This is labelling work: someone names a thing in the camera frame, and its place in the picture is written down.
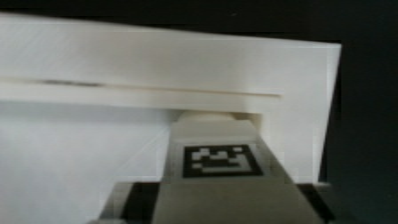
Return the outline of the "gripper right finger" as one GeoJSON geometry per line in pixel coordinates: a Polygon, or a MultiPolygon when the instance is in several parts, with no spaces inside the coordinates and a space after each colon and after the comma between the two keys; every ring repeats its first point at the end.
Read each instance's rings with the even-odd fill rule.
{"type": "Polygon", "coordinates": [[[351,212],[338,198],[333,185],[329,183],[303,183],[297,187],[326,224],[349,224],[351,212]]]}

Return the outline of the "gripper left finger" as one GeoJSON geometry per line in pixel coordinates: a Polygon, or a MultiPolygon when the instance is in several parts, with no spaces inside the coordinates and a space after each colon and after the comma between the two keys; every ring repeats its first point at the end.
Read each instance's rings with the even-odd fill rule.
{"type": "Polygon", "coordinates": [[[152,224],[159,182],[118,182],[100,217],[88,224],[152,224]]]}

